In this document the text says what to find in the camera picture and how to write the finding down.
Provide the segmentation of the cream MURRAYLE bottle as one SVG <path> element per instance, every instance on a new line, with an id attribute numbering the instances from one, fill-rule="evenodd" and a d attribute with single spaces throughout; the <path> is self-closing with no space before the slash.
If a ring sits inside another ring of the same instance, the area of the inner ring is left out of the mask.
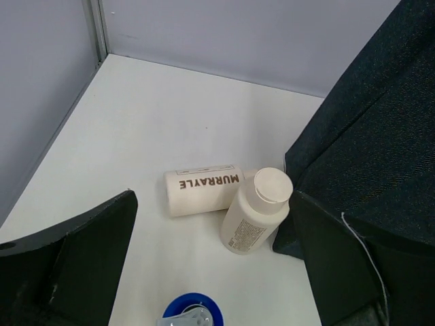
<path id="1" fill-rule="evenodd" d="M 257 172 L 233 164 L 168 171 L 164 184 L 169 214 L 182 217 L 228 209 L 240 184 Z"/>

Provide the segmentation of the dark denim canvas bag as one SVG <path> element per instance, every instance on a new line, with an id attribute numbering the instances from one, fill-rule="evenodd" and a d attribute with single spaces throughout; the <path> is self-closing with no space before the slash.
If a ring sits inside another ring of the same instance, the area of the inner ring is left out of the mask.
<path id="1" fill-rule="evenodd" d="M 297 192 L 434 258 L 434 2 L 401 1 L 285 153 Z"/>

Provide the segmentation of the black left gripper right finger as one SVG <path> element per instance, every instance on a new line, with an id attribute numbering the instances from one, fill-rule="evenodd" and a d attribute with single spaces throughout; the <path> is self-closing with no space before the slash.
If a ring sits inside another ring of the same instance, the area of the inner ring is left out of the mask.
<path id="1" fill-rule="evenodd" d="M 434 247 L 290 199 L 322 325 L 433 325 Z"/>

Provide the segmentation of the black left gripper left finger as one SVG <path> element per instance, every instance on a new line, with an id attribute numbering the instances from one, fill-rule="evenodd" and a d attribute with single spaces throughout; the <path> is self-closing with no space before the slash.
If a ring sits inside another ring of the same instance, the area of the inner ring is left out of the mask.
<path id="1" fill-rule="evenodd" d="M 132 190 L 1 243 L 2 325 L 108 325 L 137 216 Z"/>

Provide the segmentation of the grey aluminium corner post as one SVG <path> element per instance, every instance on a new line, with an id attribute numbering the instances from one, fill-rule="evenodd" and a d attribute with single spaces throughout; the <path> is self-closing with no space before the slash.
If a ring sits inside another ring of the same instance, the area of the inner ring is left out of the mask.
<path id="1" fill-rule="evenodd" d="M 101 66 L 110 53 L 102 0 L 82 0 L 91 46 Z"/>

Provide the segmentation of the cream bottle with flip cap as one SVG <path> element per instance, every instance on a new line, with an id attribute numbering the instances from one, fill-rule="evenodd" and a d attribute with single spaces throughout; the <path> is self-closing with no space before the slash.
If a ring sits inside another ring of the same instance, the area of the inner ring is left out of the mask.
<path id="1" fill-rule="evenodd" d="M 277 168 L 262 168 L 237 190 L 220 229 L 223 245 L 247 255 L 268 239 L 288 216 L 293 192 L 290 178 Z"/>

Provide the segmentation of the orange bottle with blue cap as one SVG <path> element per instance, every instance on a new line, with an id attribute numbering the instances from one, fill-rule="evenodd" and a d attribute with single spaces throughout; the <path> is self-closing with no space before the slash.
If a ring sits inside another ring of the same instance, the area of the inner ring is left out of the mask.
<path id="1" fill-rule="evenodd" d="M 213 299 L 192 292 L 176 297 L 156 320 L 156 325 L 224 326 L 224 316 Z"/>

